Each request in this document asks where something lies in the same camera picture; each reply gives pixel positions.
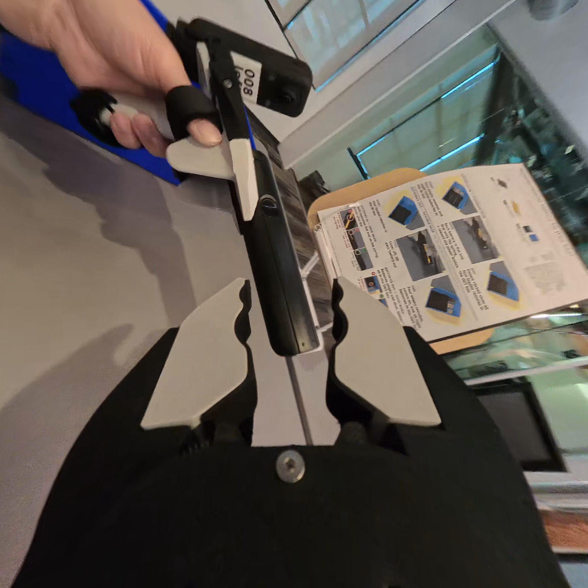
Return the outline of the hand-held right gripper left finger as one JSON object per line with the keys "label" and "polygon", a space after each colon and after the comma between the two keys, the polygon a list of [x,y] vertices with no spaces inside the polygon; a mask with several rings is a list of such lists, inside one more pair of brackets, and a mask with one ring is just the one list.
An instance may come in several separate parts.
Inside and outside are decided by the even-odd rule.
{"label": "hand-held right gripper left finger", "polygon": [[180,324],[151,400],[144,430],[195,429],[237,391],[245,399],[229,413],[236,424],[253,417],[256,378],[251,336],[251,283],[239,277],[199,305]]}

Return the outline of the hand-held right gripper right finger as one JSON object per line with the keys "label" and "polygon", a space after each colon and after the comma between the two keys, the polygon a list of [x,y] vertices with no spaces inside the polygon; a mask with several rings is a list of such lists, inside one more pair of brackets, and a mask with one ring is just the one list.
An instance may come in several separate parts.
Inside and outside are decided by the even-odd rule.
{"label": "hand-held right gripper right finger", "polygon": [[397,317],[345,277],[333,282],[334,347],[327,408],[341,426],[385,423],[437,427],[442,420]]}

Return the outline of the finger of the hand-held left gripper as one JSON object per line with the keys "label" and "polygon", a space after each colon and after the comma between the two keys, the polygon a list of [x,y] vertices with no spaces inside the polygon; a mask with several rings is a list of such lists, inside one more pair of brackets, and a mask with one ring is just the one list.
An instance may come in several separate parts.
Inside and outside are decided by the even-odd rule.
{"label": "finger of the hand-held left gripper", "polygon": [[250,222],[259,201],[253,149],[249,139],[238,138],[229,141],[229,150],[241,214],[245,222]]}

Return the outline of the black remote control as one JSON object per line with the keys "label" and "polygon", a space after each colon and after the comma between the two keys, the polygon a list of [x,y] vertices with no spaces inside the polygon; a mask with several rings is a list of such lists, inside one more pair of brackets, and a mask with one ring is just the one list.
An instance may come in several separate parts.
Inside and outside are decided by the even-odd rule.
{"label": "black remote control", "polygon": [[267,156],[257,150],[254,169],[259,200],[244,221],[234,196],[270,345],[280,356],[297,356],[320,347],[286,212]]}

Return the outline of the blue plastic bin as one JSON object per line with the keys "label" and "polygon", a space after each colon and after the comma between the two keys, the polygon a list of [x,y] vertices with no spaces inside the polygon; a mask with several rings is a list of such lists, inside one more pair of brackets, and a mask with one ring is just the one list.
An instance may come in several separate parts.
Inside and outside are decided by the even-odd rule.
{"label": "blue plastic bin", "polygon": [[[151,2],[142,3],[163,29],[163,14]],[[10,33],[2,32],[1,82],[2,89],[6,90],[10,98],[33,114],[71,131],[76,136],[160,179],[174,185],[179,184],[180,180],[172,174],[166,157],[157,158],[145,149],[131,151],[122,146],[110,148],[98,142],[80,126],[71,110],[70,101],[83,90],[75,87],[58,58],[50,52],[28,45]]]}

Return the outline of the person's left hand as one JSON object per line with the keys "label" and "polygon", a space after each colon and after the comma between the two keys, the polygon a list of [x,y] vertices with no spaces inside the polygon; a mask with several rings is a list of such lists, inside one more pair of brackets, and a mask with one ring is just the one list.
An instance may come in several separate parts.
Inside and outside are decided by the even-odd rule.
{"label": "person's left hand", "polygon": [[156,100],[190,84],[171,40],[140,1],[1,1],[1,25],[53,52],[80,89]]}

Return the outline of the large window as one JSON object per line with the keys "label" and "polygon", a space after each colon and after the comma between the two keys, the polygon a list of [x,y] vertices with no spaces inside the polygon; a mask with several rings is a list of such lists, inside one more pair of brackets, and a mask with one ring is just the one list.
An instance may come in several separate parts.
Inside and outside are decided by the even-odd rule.
{"label": "large window", "polygon": [[456,6],[486,15],[495,1],[263,1],[294,55],[313,75],[313,91],[323,93],[352,70],[381,41],[384,49],[368,58],[370,70],[404,40]]}

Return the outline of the instruction sign on stand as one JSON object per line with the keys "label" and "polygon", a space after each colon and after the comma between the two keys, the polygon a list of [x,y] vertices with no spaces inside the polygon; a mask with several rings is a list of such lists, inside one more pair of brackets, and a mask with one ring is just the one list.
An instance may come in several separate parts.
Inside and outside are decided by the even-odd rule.
{"label": "instruction sign on stand", "polygon": [[[326,257],[322,253],[322,250],[319,246],[319,237],[316,230],[316,227],[319,224],[319,212],[329,208],[351,205],[364,198],[377,195],[395,187],[400,187],[412,181],[420,180],[426,176],[426,173],[417,169],[399,168],[378,175],[375,178],[363,180],[352,186],[344,187],[334,192],[325,194],[317,198],[310,205],[310,208],[307,212],[307,224],[313,236],[318,258],[323,265],[329,288],[332,288],[334,270],[330,262],[326,260]],[[446,355],[448,353],[457,352],[459,350],[481,346],[483,343],[489,342],[489,339],[493,333],[494,328],[477,330],[472,333],[433,342],[432,348],[439,355]]]}

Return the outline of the printed instruction sheet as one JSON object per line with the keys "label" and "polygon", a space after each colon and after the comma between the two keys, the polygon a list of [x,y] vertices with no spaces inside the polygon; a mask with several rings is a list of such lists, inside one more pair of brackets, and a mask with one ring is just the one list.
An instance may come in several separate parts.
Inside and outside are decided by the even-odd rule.
{"label": "printed instruction sheet", "polygon": [[334,270],[437,342],[587,300],[587,268],[524,164],[427,175],[319,212]]}

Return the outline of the black wall monitor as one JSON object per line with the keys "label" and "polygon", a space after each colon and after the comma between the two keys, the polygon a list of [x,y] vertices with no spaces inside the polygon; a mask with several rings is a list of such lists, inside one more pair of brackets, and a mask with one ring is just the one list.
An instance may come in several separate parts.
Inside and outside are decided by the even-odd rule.
{"label": "black wall monitor", "polygon": [[512,378],[470,386],[524,472],[564,473],[566,463],[532,384]]}

